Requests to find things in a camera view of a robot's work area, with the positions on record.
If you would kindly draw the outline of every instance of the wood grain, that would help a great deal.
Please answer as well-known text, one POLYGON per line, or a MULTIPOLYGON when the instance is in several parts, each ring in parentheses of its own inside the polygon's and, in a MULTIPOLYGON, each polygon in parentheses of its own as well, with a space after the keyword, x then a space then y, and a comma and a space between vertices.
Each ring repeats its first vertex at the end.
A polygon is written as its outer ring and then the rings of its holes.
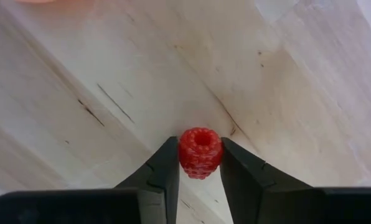
MULTIPOLYGON (((371 0, 0 1, 0 193, 110 187, 192 126, 371 185, 371 0)), ((181 175, 179 223, 232 222, 181 175)))

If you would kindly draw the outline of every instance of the red raspberry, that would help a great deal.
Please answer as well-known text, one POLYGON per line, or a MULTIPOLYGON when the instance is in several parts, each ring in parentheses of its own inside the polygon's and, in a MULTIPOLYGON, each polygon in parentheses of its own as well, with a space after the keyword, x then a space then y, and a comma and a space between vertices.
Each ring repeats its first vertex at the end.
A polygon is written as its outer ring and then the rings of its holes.
POLYGON ((192 128, 180 137, 180 164, 190 178, 205 179, 220 165, 222 156, 222 141, 213 130, 192 128))

